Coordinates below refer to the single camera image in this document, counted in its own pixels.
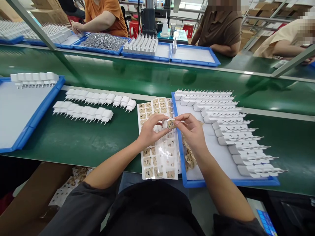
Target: sticker sheet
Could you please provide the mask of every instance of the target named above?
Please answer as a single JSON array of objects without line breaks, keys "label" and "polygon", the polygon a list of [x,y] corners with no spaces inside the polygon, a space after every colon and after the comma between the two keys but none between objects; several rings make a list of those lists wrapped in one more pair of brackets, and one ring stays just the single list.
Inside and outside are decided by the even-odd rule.
[{"label": "sticker sheet", "polygon": [[[169,98],[156,98],[137,105],[139,133],[141,128],[154,113],[165,114],[173,118],[173,103]],[[163,130],[154,126],[154,131]],[[173,129],[156,143],[141,152],[142,179],[178,179],[181,173],[177,130]]]}]

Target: metal bracket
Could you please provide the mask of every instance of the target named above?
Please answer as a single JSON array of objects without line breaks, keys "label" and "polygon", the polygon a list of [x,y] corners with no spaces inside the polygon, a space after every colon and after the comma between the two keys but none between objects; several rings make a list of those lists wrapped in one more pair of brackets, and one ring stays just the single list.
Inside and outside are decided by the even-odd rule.
[{"label": "metal bracket", "polygon": [[305,59],[312,57],[314,54],[315,54],[315,44],[307,48],[305,51],[301,52],[299,55],[294,57],[291,61],[287,62],[283,66],[281,66],[279,69],[275,70],[271,74],[271,77],[279,78],[279,76],[291,70],[293,67],[300,64]]}]

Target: brown shirt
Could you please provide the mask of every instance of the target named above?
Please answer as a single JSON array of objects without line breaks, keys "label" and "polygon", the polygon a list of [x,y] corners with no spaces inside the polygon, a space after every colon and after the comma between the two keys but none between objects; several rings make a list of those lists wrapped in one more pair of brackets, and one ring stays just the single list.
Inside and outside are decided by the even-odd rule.
[{"label": "brown shirt", "polygon": [[241,41],[241,11],[224,11],[216,21],[217,12],[212,12],[208,6],[200,26],[202,27],[198,46],[210,47],[213,44],[232,46]]},{"label": "brown shirt", "polygon": [[85,0],[86,22],[96,18],[104,11],[109,11],[116,17],[115,22],[104,33],[114,36],[128,37],[127,27],[118,0],[100,0],[97,5],[94,0]]}]

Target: workbench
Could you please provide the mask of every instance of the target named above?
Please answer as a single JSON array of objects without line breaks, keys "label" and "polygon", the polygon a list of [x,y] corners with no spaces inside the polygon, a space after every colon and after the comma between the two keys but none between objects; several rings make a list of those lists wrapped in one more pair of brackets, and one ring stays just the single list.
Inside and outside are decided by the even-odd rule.
[{"label": "workbench", "polygon": [[[268,64],[268,59],[256,59]],[[19,47],[0,46],[0,61],[0,74],[5,77],[17,72],[49,71],[65,75],[66,86],[55,101],[64,100],[67,86],[132,93],[135,99],[143,98],[137,103],[147,101],[151,96],[171,97],[171,92],[178,88],[234,90],[240,106],[254,111],[258,109],[267,115],[275,110],[289,113],[284,117],[315,114],[312,83]],[[239,63],[243,68],[248,66],[244,61]],[[133,125],[137,123],[136,110],[125,113],[123,109],[113,108],[113,112],[113,119],[102,126],[52,116],[51,106],[24,149],[4,155],[96,167],[138,137],[138,126]],[[266,154],[280,157],[273,164],[290,171],[279,176],[281,186],[260,188],[315,196],[315,122],[254,114],[246,118],[254,120],[251,127],[259,127],[256,135],[265,136],[261,144],[272,146]],[[139,155],[126,171],[141,172]]]}]

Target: blue tray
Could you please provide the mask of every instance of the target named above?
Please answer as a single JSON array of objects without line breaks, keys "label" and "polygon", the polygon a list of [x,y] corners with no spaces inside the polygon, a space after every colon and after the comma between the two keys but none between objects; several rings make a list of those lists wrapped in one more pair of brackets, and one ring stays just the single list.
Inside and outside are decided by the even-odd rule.
[{"label": "blue tray", "polygon": [[14,44],[18,44],[20,42],[22,42],[24,39],[23,36],[19,36],[15,39],[11,39],[11,40],[5,40],[5,39],[0,39],[0,44],[10,44],[10,45],[14,45]]},{"label": "blue tray", "polygon": [[218,65],[221,65],[220,61],[214,54],[211,48],[208,47],[200,47],[200,46],[192,46],[192,45],[183,45],[183,44],[177,44],[177,48],[189,48],[189,49],[201,49],[201,50],[207,50],[210,52],[211,56],[214,59],[213,62],[204,62],[204,61],[193,61],[193,60],[183,60],[183,59],[174,59],[173,54],[171,55],[171,61],[176,63],[183,63],[183,64],[192,64],[197,66],[210,66],[210,67],[217,67]]},{"label": "blue tray", "polygon": [[[83,38],[81,38],[80,40],[78,40],[77,42],[75,42],[74,44],[72,44],[71,46],[73,46],[74,49],[77,50],[81,50],[81,51],[90,51],[90,52],[97,52],[97,53],[104,53],[104,54],[112,54],[112,55],[120,55],[122,49],[123,49],[123,45],[121,46],[121,48],[119,49],[119,51],[112,51],[112,50],[105,50],[105,49],[97,49],[97,48],[90,48],[90,47],[84,47],[84,46],[80,46],[80,44],[82,42],[84,42],[88,37],[85,36]],[[119,37],[119,38],[124,38],[124,39],[128,39],[128,42],[131,40],[131,38],[125,38],[125,37]]]},{"label": "blue tray", "polygon": [[[172,92],[172,101],[174,107],[175,116],[178,116],[176,101],[174,97],[174,92]],[[183,140],[181,138],[181,131],[177,129],[178,134],[178,144],[179,144],[179,155],[180,155],[180,163],[182,169],[182,178],[183,184],[186,188],[197,188],[197,187],[206,187],[206,183],[204,180],[187,180],[186,176],[186,167],[185,167],[185,155],[184,155],[184,145]],[[232,179],[232,182],[236,186],[279,186],[280,182],[277,177],[269,176],[267,179]]]},{"label": "blue tray", "polygon": [[[10,82],[10,78],[0,78],[0,85],[1,83]],[[28,141],[29,137],[37,127],[39,121],[42,119],[43,115],[47,111],[48,107],[52,103],[52,101],[55,99],[59,91],[61,90],[63,84],[65,83],[65,77],[59,76],[59,81],[56,83],[56,85],[52,88],[52,90],[48,93],[46,98],[42,101],[42,103],[39,105],[37,110],[35,111],[34,115],[31,117],[29,122],[26,124],[26,127],[23,129],[20,136],[17,138],[16,142],[12,147],[9,148],[0,148],[0,153],[3,152],[12,152],[17,149],[22,149],[26,142]]]},{"label": "blue tray", "polygon": [[159,45],[169,45],[169,56],[168,57],[158,57],[158,56],[151,56],[151,55],[144,55],[144,54],[137,54],[137,53],[128,53],[128,52],[123,52],[123,51],[121,52],[121,54],[124,57],[149,59],[149,60],[155,60],[155,61],[170,61],[170,59],[171,59],[171,44],[159,42]]},{"label": "blue tray", "polygon": [[[81,39],[83,39],[85,36],[83,36],[82,38],[78,39],[77,41],[75,41],[73,44],[75,44],[76,42],[80,41]],[[33,45],[33,46],[41,46],[41,47],[47,47],[47,45],[41,41],[40,39],[37,39],[37,40],[31,40],[31,39],[24,39],[24,42],[25,43],[28,43],[30,45]],[[73,44],[71,45],[65,45],[65,44],[57,44],[55,43],[56,47],[58,48],[62,48],[62,49],[73,49]]]}]

